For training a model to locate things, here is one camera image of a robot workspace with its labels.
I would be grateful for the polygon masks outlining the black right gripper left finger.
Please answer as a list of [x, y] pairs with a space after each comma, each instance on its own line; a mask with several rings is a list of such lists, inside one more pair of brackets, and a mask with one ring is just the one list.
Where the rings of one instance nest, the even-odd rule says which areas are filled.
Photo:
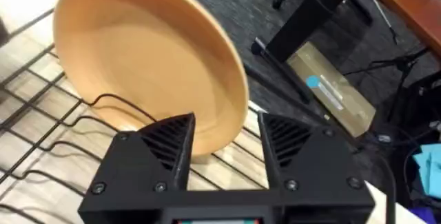
[[80, 215], [159, 215], [186, 202], [196, 117], [182, 114], [119, 132], [84, 196]]

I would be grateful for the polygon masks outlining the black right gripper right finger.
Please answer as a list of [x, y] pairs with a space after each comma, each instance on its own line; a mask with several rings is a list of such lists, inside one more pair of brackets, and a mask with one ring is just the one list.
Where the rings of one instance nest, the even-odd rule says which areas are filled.
[[375, 203], [339, 132], [261, 112], [271, 203], [296, 214], [369, 214]]

